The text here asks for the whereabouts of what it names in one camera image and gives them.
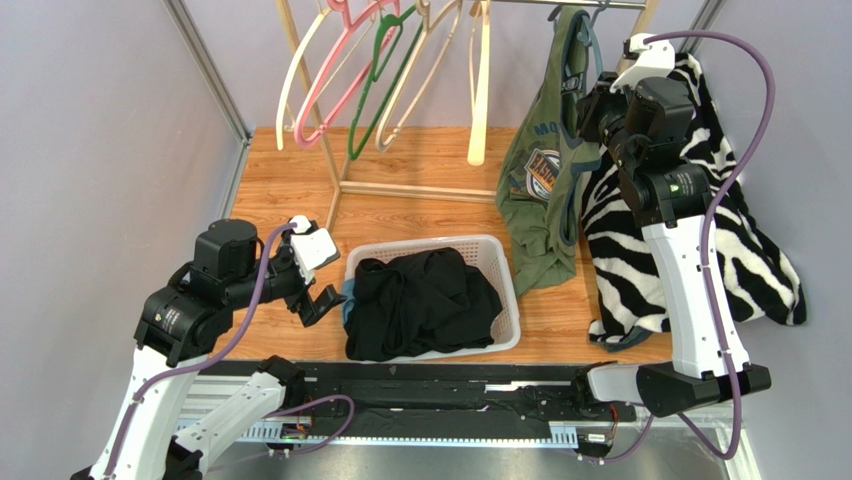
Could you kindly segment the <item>teal plastic hanger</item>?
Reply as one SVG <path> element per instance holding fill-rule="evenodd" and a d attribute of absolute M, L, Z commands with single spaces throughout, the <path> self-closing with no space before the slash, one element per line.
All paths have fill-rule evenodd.
<path fill-rule="evenodd" d="M 555 108 L 560 173 L 552 203 L 558 213 L 559 239 L 574 246 L 579 237 L 580 178 L 600 166 L 598 147 L 578 136 L 578 102 L 587 95 L 590 68 L 600 68 L 603 62 L 591 15 L 585 9 L 559 7 L 553 29 L 547 93 Z"/>

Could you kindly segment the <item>blue tank top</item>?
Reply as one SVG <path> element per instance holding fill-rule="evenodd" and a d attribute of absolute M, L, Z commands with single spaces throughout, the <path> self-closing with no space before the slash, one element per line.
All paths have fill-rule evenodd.
<path fill-rule="evenodd" d="M 346 326 L 349 323 L 349 316 L 355 307 L 356 299 L 354 295 L 355 279 L 348 278 L 342 284 L 342 295 L 345 300 L 341 307 L 342 325 Z"/>

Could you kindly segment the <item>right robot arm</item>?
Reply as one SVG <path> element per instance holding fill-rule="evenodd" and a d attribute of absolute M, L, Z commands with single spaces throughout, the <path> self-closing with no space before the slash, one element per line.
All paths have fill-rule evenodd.
<path fill-rule="evenodd" d="M 605 363 L 586 383 L 598 402 L 644 406 L 656 417 L 730 402 L 765 391 L 772 380 L 737 337 L 715 257 L 715 225 L 706 213 L 711 184 L 681 159 L 695 112 L 688 87 L 666 77 L 621 86 L 602 73 L 578 102 L 578 134 L 606 149 L 621 196 L 648 244 L 662 282 L 672 334 L 663 363 Z"/>

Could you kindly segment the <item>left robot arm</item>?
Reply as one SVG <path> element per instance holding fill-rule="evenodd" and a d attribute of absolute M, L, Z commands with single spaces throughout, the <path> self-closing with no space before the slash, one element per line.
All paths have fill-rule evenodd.
<path fill-rule="evenodd" d="M 219 338 L 240 339 L 260 304 L 282 300 L 304 326 L 344 298 L 333 286 L 310 295 L 318 269 L 340 255 L 330 232 L 298 215 L 262 239 L 242 219 L 221 219 L 195 241 L 193 258 L 145 301 L 123 404 L 99 458 L 81 479 L 201 479 L 251 426 L 277 411 L 304 407 L 305 374 L 279 356 L 194 424 L 178 420 L 198 374 L 223 357 Z"/>

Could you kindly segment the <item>olive green tank top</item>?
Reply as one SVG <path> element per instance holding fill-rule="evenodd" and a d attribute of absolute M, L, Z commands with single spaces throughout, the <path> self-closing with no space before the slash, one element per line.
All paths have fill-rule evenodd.
<path fill-rule="evenodd" d="M 515 293 L 553 287 L 577 274 L 577 244 L 566 246 L 558 235 L 557 194 L 560 154 L 555 108 L 549 99 L 548 65 L 538 91 L 504 157 L 496 189 L 496 206 L 508 229 Z"/>

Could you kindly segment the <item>black top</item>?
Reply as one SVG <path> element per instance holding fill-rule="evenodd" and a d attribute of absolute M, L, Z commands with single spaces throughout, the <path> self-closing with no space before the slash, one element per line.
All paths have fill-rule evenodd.
<path fill-rule="evenodd" d="M 359 261 L 352 300 L 344 330 L 353 361 L 484 349 L 503 312 L 498 291 L 451 247 Z"/>

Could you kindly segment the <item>green plastic hanger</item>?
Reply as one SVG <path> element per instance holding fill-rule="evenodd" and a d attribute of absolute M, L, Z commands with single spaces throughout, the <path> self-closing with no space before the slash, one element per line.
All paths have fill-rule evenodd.
<path fill-rule="evenodd" d="M 404 66 L 407 64 L 413 54 L 414 41 L 410 43 L 407 50 L 405 51 L 405 55 L 402 57 L 401 65 L 393 74 L 392 79 L 389 82 L 388 90 L 385 92 L 384 97 L 376 107 L 376 110 L 373 113 L 370 122 L 365 127 L 364 135 L 357 139 L 356 127 L 358 126 L 362 114 L 364 113 L 364 108 L 371 96 L 371 91 L 373 90 L 374 85 L 377 84 L 384 76 L 384 72 L 387 68 L 387 65 L 392 59 L 394 52 L 397 50 L 401 35 L 405 31 L 406 26 L 412 26 L 414 24 L 414 21 L 411 20 L 411 17 L 413 17 L 416 12 L 417 7 L 410 6 L 407 10 L 403 11 L 400 14 L 387 14 L 382 15 L 380 18 L 379 26 L 377 28 L 374 39 L 372 62 L 368 69 L 367 77 L 364 80 L 362 92 L 358 100 L 354 118 L 351 121 L 350 130 L 347 138 L 347 157 L 351 161 L 357 160 L 362 154 L 370 136 L 373 134 L 377 127 L 381 115 L 384 113 L 390 101 L 393 89 L 398 85 L 401 79 L 402 70 Z"/>

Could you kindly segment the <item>light wooden hanger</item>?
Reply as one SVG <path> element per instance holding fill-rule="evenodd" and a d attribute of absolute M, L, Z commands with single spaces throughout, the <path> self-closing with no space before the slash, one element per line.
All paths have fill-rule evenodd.
<path fill-rule="evenodd" d="M 470 10 L 473 23 L 468 45 L 468 75 L 472 123 L 467 162 L 472 166 L 481 166 L 485 160 L 490 80 L 490 7 L 490 1 L 475 1 Z M 480 33 L 480 56 L 478 66 L 475 66 L 474 43 L 477 32 Z"/>

